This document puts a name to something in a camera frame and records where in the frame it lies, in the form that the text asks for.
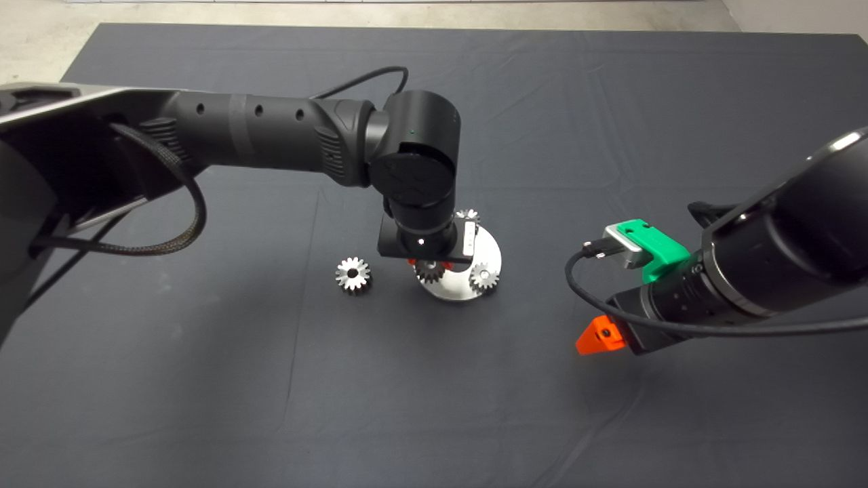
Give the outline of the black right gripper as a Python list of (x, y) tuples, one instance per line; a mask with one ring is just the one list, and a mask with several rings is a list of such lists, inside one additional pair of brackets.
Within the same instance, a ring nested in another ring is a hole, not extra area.
[[(646, 319), (659, 319), (649, 302), (648, 292), (643, 288), (620, 291), (606, 300), (622, 313)], [(630, 321), (599, 315), (584, 328), (576, 341), (579, 355), (614, 352), (629, 347), (635, 355), (645, 355), (681, 343), (681, 336)]]

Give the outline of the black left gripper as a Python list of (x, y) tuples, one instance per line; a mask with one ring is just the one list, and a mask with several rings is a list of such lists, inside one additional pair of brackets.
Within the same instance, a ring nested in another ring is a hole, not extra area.
[(379, 228), (377, 251), (382, 257), (407, 260), (410, 266), (425, 260), (452, 270), (453, 263), (471, 263), (478, 231), (480, 225), (475, 220), (454, 216), (442, 229), (417, 235), (385, 216)]

